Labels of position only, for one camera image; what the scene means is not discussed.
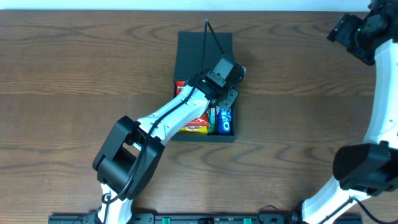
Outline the Haribo gummy bag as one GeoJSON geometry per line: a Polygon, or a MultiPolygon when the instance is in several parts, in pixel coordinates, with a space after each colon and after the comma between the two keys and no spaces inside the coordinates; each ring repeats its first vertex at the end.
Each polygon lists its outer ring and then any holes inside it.
{"type": "Polygon", "coordinates": [[[208,111],[208,120],[209,120],[209,127],[208,133],[214,134],[216,133],[217,124],[216,124],[216,108],[210,108],[208,111]]]}

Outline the blue Oreo cookie pack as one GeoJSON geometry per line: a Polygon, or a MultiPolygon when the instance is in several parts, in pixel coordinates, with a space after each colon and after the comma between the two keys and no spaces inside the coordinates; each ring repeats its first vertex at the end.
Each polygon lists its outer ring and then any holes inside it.
{"type": "Polygon", "coordinates": [[[219,135],[231,135],[232,127],[232,112],[231,110],[224,110],[217,107],[217,132],[219,135]]]}

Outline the red Hacks candy bag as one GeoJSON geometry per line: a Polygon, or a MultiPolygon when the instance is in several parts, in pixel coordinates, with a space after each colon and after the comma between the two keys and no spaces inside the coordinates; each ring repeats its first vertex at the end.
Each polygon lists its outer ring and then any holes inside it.
{"type": "MultiPolygon", "coordinates": [[[[182,89],[185,86],[185,81],[176,81],[175,82],[175,95],[179,95],[182,89]]],[[[186,126],[209,126],[210,123],[206,114],[201,115],[199,118],[193,119],[186,126]]]]}

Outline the yellow Hacks candy bag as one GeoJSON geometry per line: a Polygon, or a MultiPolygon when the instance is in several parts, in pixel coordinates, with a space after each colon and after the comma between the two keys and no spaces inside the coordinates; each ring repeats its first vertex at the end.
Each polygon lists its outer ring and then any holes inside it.
{"type": "Polygon", "coordinates": [[[208,127],[207,126],[184,126],[179,131],[180,134],[199,134],[199,135],[207,135],[208,127]]]}

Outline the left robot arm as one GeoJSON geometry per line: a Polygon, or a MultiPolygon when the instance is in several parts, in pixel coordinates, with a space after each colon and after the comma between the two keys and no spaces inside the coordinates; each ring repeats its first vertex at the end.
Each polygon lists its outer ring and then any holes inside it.
{"type": "Polygon", "coordinates": [[[154,175],[166,143],[209,108],[230,108],[242,79],[209,72],[189,79],[175,98],[152,114],[137,121],[128,116],[117,120],[93,161],[103,190],[96,221],[128,223],[132,201],[154,175]]]}

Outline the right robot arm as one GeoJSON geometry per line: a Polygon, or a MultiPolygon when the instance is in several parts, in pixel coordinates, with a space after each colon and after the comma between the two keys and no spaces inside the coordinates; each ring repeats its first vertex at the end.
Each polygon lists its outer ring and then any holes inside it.
{"type": "Polygon", "coordinates": [[[375,66],[373,108],[363,143],[337,151],[331,179],[302,202],[295,223],[333,223],[353,205],[397,189],[397,2],[374,2],[363,19],[345,14],[327,38],[375,66]]]}

